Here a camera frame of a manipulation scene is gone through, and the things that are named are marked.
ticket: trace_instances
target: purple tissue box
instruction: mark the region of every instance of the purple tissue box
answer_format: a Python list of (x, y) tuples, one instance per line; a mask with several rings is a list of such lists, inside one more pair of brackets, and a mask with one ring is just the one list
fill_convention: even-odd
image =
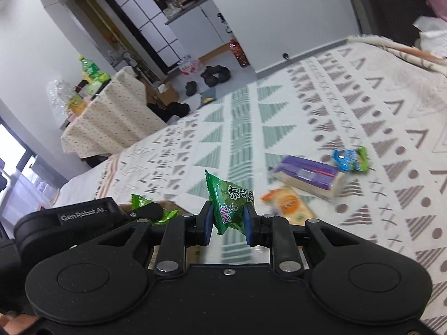
[(328, 164), (287, 156), (272, 170), (273, 176), (325, 200), (332, 200), (343, 187), (345, 174)]

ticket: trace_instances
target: green soda bottle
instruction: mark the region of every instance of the green soda bottle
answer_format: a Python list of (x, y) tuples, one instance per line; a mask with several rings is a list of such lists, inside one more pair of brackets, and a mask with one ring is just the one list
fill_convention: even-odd
[(101, 71), (99, 70), (98, 66), (91, 60), (85, 59), (82, 56), (79, 57), (79, 60), (82, 64), (82, 71), (85, 72), (91, 80), (94, 80), (101, 75)]

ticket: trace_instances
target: orange snack package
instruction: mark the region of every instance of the orange snack package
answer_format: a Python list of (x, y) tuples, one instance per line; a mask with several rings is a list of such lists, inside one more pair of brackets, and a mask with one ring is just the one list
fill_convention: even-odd
[(307, 207), (303, 199), (289, 186), (271, 190), (262, 196), (261, 200), (273, 206), (291, 225), (303, 226), (307, 219), (315, 218), (314, 213)]

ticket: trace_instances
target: white cabinet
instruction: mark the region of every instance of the white cabinet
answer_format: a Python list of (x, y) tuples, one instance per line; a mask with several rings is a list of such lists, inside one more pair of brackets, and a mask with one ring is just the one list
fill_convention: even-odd
[(169, 27), (194, 58), (203, 57), (224, 44), (200, 6), (171, 22)]
[(224, 43), (229, 43), (231, 40), (231, 34), (226, 32), (225, 25), (222, 23), (221, 19), (217, 17), (217, 14), (219, 14), (220, 11), (213, 0), (205, 1), (202, 5), (200, 5), (200, 8), (203, 10), (209, 21), (211, 21), (211, 24), (214, 26), (214, 29), (216, 29), (222, 41)]

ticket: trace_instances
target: metal screw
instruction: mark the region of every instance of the metal screw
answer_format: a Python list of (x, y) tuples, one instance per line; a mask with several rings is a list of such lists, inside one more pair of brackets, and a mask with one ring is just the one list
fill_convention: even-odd
[(174, 261), (162, 261), (157, 264), (157, 269), (161, 272), (172, 272), (178, 269), (178, 263)]
[(236, 271), (232, 268), (224, 269), (223, 274), (226, 276), (234, 276), (236, 274)]
[(279, 264), (279, 269), (283, 272), (296, 272), (301, 269), (301, 264), (295, 261), (284, 261)]

